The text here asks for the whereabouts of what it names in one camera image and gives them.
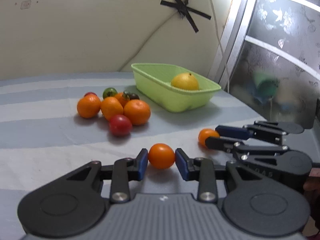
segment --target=green basket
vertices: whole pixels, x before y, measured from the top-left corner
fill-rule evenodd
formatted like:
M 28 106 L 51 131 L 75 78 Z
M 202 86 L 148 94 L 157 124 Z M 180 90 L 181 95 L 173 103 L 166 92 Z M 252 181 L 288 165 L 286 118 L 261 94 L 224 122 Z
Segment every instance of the green basket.
M 131 65 L 137 89 L 169 112 L 179 113 L 204 106 L 221 87 L 186 68 L 169 64 L 135 63 Z M 172 87 L 171 80 L 180 73 L 192 73 L 200 90 Z

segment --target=yellow lemon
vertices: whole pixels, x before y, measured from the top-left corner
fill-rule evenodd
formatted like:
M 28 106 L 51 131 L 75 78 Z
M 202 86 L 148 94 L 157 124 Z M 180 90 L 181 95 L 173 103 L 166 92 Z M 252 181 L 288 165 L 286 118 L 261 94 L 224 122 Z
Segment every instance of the yellow lemon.
M 181 73 L 171 80 L 171 85 L 185 90 L 199 90 L 198 80 L 191 73 Z

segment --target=basket rim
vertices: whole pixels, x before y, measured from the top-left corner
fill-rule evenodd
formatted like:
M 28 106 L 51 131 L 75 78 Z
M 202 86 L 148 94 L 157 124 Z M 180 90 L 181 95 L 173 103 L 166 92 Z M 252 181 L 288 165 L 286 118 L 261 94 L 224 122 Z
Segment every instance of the basket rim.
M 176 88 L 176 87 L 172 87 L 171 85 L 169 85 L 168 83 L 166 82 L 163 82 L 162 80 L 144 72 L 143 70 L 140 70 L 137 68 L 138 65 L 166 65 L 166 66 L 173 66 L 173 67 L 176 67 L 176 68 L 180 68 L 180 69 L 183 69 L 183 70 L 186 70 L 190 73 L 192 73 L 193 75 L 199 77 L 199 78 L 202 78 L 202 79 L 206 79 L 208 80 L 210 83 L 213 83 L 215 86 L 217 86 L 216 88 L 214 89 L 203 89 L 203 90 L 184 90 L 184 89 L 180 89 L 180 88 Z M 206 93 L 212 93 L 212 92 L 216 92 L 218 90 L 221 90 L 221 86 L 219 84 L 217 84 L 216 82 L 198 74 L 198 73 L 195 73 L 191 70 L 188 70 L 186 68 L 183 68 L 183 67 L 180 67 L 180 66 L 177 66 L 177 65 L 173 65 L 173 64 L 165 64 L 165 63 L 133 63 L 131 64 L 131 68 L 133 69 L 133 71 L 135 72 L 138 72 L 139 74 L 145 76 L 146 78 L 148 79 L 152 79 L 154 82 L 156 82 L 157 84 L 167 88 L 168 90 L 171 90 L 173 92 L 178 92 L 180 94 L 186 94 L 186 95 L 195 95 L 195 94 L 206 94 Z

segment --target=table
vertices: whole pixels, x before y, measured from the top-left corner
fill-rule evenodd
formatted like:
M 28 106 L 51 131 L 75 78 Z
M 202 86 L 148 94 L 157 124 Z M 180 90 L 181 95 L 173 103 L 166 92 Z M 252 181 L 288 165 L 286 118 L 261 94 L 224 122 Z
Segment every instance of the table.
M 16 210 L 25 194 L 87 162 L 112 164 L 120 158 L 135 157 L 142 148 L 166 143 L 174 150 L 182 148 L 192 158 L 203 156 L 224 165 L 230 154 L 200 148 L 199 131 L 218 124 L 242 127 L 263 120 L 224 91 L 217 92 L 206 106 L 180 114 L 169 113 L 141 95 L 151 107 L 148 124 L 134 127 L 128 138 L 115 138 L 109 134 L 108 122 L 101 114 L 89 120 L 76 114 L 79 98 L 89 91 L 102 95 L 106 87 L 141 95 L 132 73 L 65 74 L 0 81 L 0 239 L 18 240 L 24 235 Z M 300 140 L 318 158 L 315 136 L 310 135 L 314 132 L 305 133 Z M 288 136 L 287 142 L 289 146 L 302 147 L 295 136 Z M 261 144 L 255 140 L 250 143 Z M 103 196 L 108 196 L 109 185 L 108 181 L 104 183 Z M 149 166 L 144 181 L 132 181 L 130 188 L 132 195 L 196 195 L 197 182 L 183 181 L 176 166 L 164 171 Z M 226 194 L 223 182 L 218 184 L 218 191 L 220 197 Z

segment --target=orange tomato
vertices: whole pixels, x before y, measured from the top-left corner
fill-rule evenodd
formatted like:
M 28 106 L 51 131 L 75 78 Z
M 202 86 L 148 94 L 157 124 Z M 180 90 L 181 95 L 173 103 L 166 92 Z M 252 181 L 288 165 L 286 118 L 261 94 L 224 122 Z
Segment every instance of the orange tomato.
M 89 94 L 78 101 L 77 111 L 83 118 L 92 118 L 99 113 L 100 105 L 100 98 L 97 95 Z
M 118 99 L 122 107 L 124 107 L 130 100 L 129 96 L 124 95 L 123 92 L 117 93 L 114 97 Z
M 148 160 L 157 169 L 167 169 L 174 164 L 175 154 L 168 145 L 157 143 L 150 148 Z
M 114 97 L 107 97 L 101 102 L 101 112 L 108 121 L 116 114 L 123 114 L 123 107 Z
M 215 131 L 213 129 L 209 129 L 209 128 L 203 129 L 203 130 L 200 131 L 199 136 L 198 136 L 199 143 L 202 146 L 206 147 L 205 146 L 205 140 L 208 137 L 220 137 L 220 135 L 218 134 L 217 131 Z
M 142 125 L 148 122 L 151 111 L 146 102 L 133 99 L 124 106 L 124 115 L 130 119 L 133 125 Z

